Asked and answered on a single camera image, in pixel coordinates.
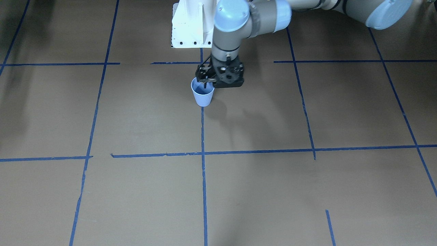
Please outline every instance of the blue tape line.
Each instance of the blue tape line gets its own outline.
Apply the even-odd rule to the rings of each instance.
[[[0,162],[30,162],[30,161],[59,161],[59,160],[86,160],[92,156],[60,156],[60,157],[32,157],[32,158],[6,158]]]
[[[105,63],[103,65],[103,72],[102,72],[102,78],[100,80],[99,93],[97,95],[96,108],[94,110],[93,124],[92,124],[92,127],[91,127],[90,143],[88,144],[87,156],[90,155],[91,145],[93,143],[94,129],[96,127],[96,120],[97,120],[97,112],[99,110],[99,100],[100,100],[100,95],[102,93],[103,81],[104,81],[104,78],[105,78],[106,66],[107,66],[108,58],[109,58],[109,51],[111,50],[111,42],[112,42],[112,36],[114,34],[115,20],[117,18],[117,11],[118,11],[118,3],[119,3],[119,1],[120,0],[117,0],[117,3],[115,5],[114,19],[112,20],[111,34],[109,35],[108,48],[106,50],[106,58],[105,58]],[[87,168],[88,168],[88,160],[89,159],[86,159],[85,160],[85,164],[83,165],[82,184],[81,184],[81,187],[80,187],[79,199],[77,200],[76,212],[74,214],[73,228],[71,229],[71,236],[70,236],[69,246],[73,246],[74,234],[76,233],[76,225],[77,225],[77,219],[79,217],[80,203],[82,201],[83,187],[85,185],[85,172],[87,171]]]
[[[325,212],[326,212],[326,219],[328,220],[329,232],[331,233],[332,246],[336,246],[336,244],[335,244],[335,237],[334,237],[334,231],[332,230],[331,216],[329,215],[329,211],[328,210],[325,210]]]
[[[364,146],[364,147],[338,147],[338,148],[315,148],[314,151],[354,151],[354,150],[380,150],[380,149],[408,149],[416,148],[415,145],[393,145],[393,146]],[[420,148],[437,148],[437,144],[418,145]],[[262,153],[294,153],[312,152],[313,149],[275,149],[275,150],[247,150],[247,151],[205,151],[205,155],[234,155],[234,154],[262,154]],[[113,158],[141,158],[141,157],[162,157],[162,156],[186,156],[202,155],[202,152],[182,153],[160,153],[160,154],[137,154],[137,155],[113,155]]]
[[[314,160],[315,160],[316,159],[316,151],[314,150],[314,141],[312,139],[311,127],[309,125],[308,114],[307,114],[306,106],[305,106],[305,99],[303,98],[302,86],[301,86],[301,83],[300,83],[299,71],[298,71],[298,66],[297,66],[297,63],[296,63],[295,52],[293,50],[293,44],[291,42],[290,31],[288,30],[288,28],[286,28],[286,30],[287,30],[287,36],[288,36],[288,43],[290,44],[291,56],[293,57],[293,64],[294,64],[294,67],[295,67],[296,79],[298,81],[298,86],[299,86],[299,92],[300,92],[301,98],[302,98],[303,112],[305,113],[306,124],[308,126],[308,134],[309,134],[309,140],[311,142],[312,154],[313,154]]]
[[[387,66],[385,65],[384,58],[382,57],[381,51],[379,50],[378,44],[376,43],[376,39],[373,36],[372,30],[370,28],[368,28],[368,29],[369,29],[369,32],[370,32],[370,36],[372,37],[373,43],[375,44],[376,50],[378,52],[378,55],[379,55],[379,57],[380,57],[380,59],[382,61],[382,65],[384,66],[384,70],[385,70],[385,73],[387,74],[387,78],[388,78],[388,80],[390,82],[390,86],[392,87],[393,93],[395,94],[396,101],[398,102],[399,108],[401,109],[402,115],[404,116],[405,123],[408,126],[408,130],[409,130],[409,132],[411,134],[411,137],[413,139],[414,145],[416,146],[417,153],[419,154],[420,160],[422,161],[423,168],[425,168],[425,172],[428,175],[428,179],[430,180],[431,186],[432,186],[432,188],[434,190],[434,194],[437,197],[437,189],[436,189],[436,186],[434,184],[433,178],[431,177],[431,174],[430,174],[430,172],[428,170],[428,167],[427,167],[427,165],[425,163],[425,160],[423,159],[422,152],[420,151],[420,147],[417,144],[416,138],[414,137],[413,130],[411,129],[411,126],[410,126],[410,124],[408,122],[408,119],[407,119],[407,115],[405,114],[404,108],[402,107],[401,101],[399,99],[398,93],[396,92],[396,89],[395,89],[395,86],[393,84],[392,78],[390,77],[390,73],[388,72]]]
[[[202,62],[152,62],[151,65],[201,64]]]
[[[20,66],[87,66],[87,65],[120,65],[119,62],[87,62],[87,63],[16,63],[5,64],[6,67],[20,67]]]
[[[208,220],[206,209],[206,172],[205,172],[205,119],[204,119],[204,107],[201,109],[201,121],[202,121],[202,177],[203,177],[203,235],[204,246],[208,246]]]
[[[201,155],[200,152],[186,153],[160,153],[160,154],[138,154],[138,155],[113,155],[112,158],[140,158],[140,157],[162,157],[162,156],[186,156],[186,155]]]
[[[15,30],[15,33],[14,33],[14,37],[12,38],[12,41],[10,42],[6,56],[3,60],[2,66],[0,68],[0,76],[3,73],[3,69],[4,69],[6,62],[7,62],[7,59],[9,58],[9,55],[10,55],[10,51],[12,50],[12,47],[14,46],[15,40],[17,39],[17,36],[18,36],[18,32],[20,31],[21,25],[23,24],[24,17],[26,15],[27,9],[29,7],[29,3],[30,3],[30,0],[28,0],[26,3],[26,7],[24,8],[23,15],[21,16],[21,19],[20,19],[20,23],[18,23],[17,29]]]
[[[385,62],[437,62],[437,60],[384,60]],[[296,63],[373,63],[381,60],[301,60]],[[294,63],[293,61],[273,61],[273,63]]]
[[[415,145],[374,146],[374,147],[347,147],[347,148],[317,148],[316,151],[350,151],[350,150],[378,150],[378,149],[406,149],[416,148]]]
[[[362,63],[362,62],[381,62],[380,60],[301,60],[296,63]],[[294,63],[294,61],[273,61],[273,63]]]
[[[420,144],[419,148],[437,148],[437,144]]]
[[[205,155],[293,153],[293,152],[312,152],[312,151],[313,151],[313,149],[249,150],[249,151],[210,151],[210,152],[205,152]]]
[[[437,60],[384,60],[384,62],[437,62]]]

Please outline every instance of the brown floor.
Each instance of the brown floor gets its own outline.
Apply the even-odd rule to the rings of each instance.
[[[0,2],[0,245],[437,245],[433,5],[293,13],[202,109],[177,0],[116,2]]]

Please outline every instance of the grid line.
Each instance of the grid line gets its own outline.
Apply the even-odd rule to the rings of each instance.
[[[31,162],[31,161],[59,161],[59,160],[86,160],[92,156],[57,156],[57,157],[29,157],[29,158],[4,158],[0,162]]]
[[[295,67],[296,79],[298,81],[299,93],[300,93],[301,99],[302,99],[303,112],[305,114],[306,124],[307,124],[307,127],[308,127],[309,141],[311,142],[312,154],[313,154],[314,160],[315,160],[316,159],[316,151],[314,150],[314,141],[312,139],[311,127],[310,127],[310,124],[309,124],[308,113],[306,111],[306,106],[305,106],[305,99],[303,97],[302,86],[301,86],[301,83],[300,83],[298,65],[296,63],[295,52],[293,50],[293,43],[291,42],[290,31],[288,30],[288,27],[286,28],[286,30],[287,30],[288,43],[290,45],[291,56],[293,58],[293,65]]]
[[[335,244],[335,237],[334,237],[334,231],[332,230],[331,216],[329,215],[329,211],[328,210],[325,210],[325,212],[326,212],[326,219],[328,220],[329,233],[331,234],[332,246],[336,246],[336,244]]]
[[[205,118],[204,107],[201,108],[201,141],[202,141],[202,191],[203,191],[203,235],[204,246],[208,246],[208,220],[207,220],[207,206],[206,206],[206,172],[205,172]]]
[[[98,110],[99,110],[100,95],[102,93],[103,82],[104,82],[104,79],[105,79],[106,67],[107,67],[108,58],[109,58],[109,52],[111,50],[111,42],[112,42],[112,36],[114,34],[115,20],[117,19],[117,11],[118,11],[118,4],[119,4],[119,2],[120,2],[120,0],[117,0],[117,3],[115,5],[114,18],[112,20],[111,33],[109,35],[108,47],[107,47],[107,50],[106,50],[105,63],[104,63],[104,66],[103,66],[102,78],[100,80],[99,93],[97,95],[96,108],[94,110],[93,124],[91,126],[90,142],[89,142],[88,148],[87,148],[87,156],[90,156],[90,153],[91,153],[91,146],[92,146],[93,137],[94,137],[94,129],[95,129],[95,126],[96,126],[97,113],[98,113]],[[81,183],[81,187],[80,187],[80,195],[79,195],[79,199],[77,200],[76,212],[74,214],[73,227],[71,229],[71,236],[70,236],[69,246],[73,246],[74,235],[76,233],[77,219],[79,217],[80,203],[82,201],[83,187],[85,185],[85,177],[86,177],[85,176],[85,172],[87,171],[87,168],[88,168],[88,160],[89,159],[86,159],[85,160],[85,164],[83,165],[83,173],[82,173],[82,183]]]
[[[296,63],[381,63],[381,60],[297,60]],[[412,62],[412,63],[432,63],[437,60],[384,60],[384,62]],[[273,63],[294,63],[290,60],[273,61]]]
[[[436,189],[436,186],[434,184],[433,178],[431,177],[431,174],[430,174],[430,171],[428,170],[427,164],[425,163],[425,160],[423,159],[422,152],[420,151],[420,147],[417,144],[416,138],[414,137],[413,130],[411,129],[411,126],[410,126],[410,124],[408,122],[407,115],[405,114],[404,108],[402,107],[401,100],[399,99],[398,93],[396,92],[395,85],[393,84],[393,81],[392,81],[392,78],[390,76],[390,73],[388,72],[388,69],[387,69],[387,66],[385,64],[384,58],[383,58],[383,56],[381,54],[381,51],[379,50],[378,44],[376,43],[375,36],[373,35],[372,29],[368,28],[368,30],[369,30],[370,36],[372,37],[373,43],[375,44],[375,47],[376,47],[378,55],[379,55],[379,57],[381,59],[382,65],[384,66],[385,73],[387,74],[387,78],[388,78],[388,81],[390,82],[390,86],[392,87],[393,93],[394,93],[394,95],[396,97],[396,101],[398,102],[399,108],[400,108],[400,110],[402,112],[402,115],[404,116],[405,123],[408,126],[408,130],[409,130],[409,132],[411,134],[411,138],[413,139],[414,145],[415,145],[415,147],[417,149],[417,153],[419,154],[420,160],[422,161],[423,168],[425,168],[425,172],[427,173],[428,179],[429,179],[429,181],[431,183],[431,186],[432,186],[432,188],[434,190],[434,194],[437,197],[437,189]]]
[[[437,144],[418,145],[419,148],[437,148]],[[416,148],[415,145],[393,145],[393,146],[367,146],[367,147],[338,147],[338,148],[315,148],[314,151],[356,151],[356,150],[384,150],[384,149],[408,149]],[[304,149],[276,149],[276,150],[247,150],[247,151],[205,151],[205,155],[234,155],[234,154],[263,154],[263,153],[294,153],[312,152],[311,148]],[[202,152],[181,152],[181,153],[159,153],[159,154],[134,154],[134,155],[114,155],[112,158],[146,158],[146,157],[171,157],[186,155],[202,155]]]
[[[120,65],[120,62],[83,62],[83,63],[15,63],[5,64],[5,67],[21,66],[90,66],[90,65]]]

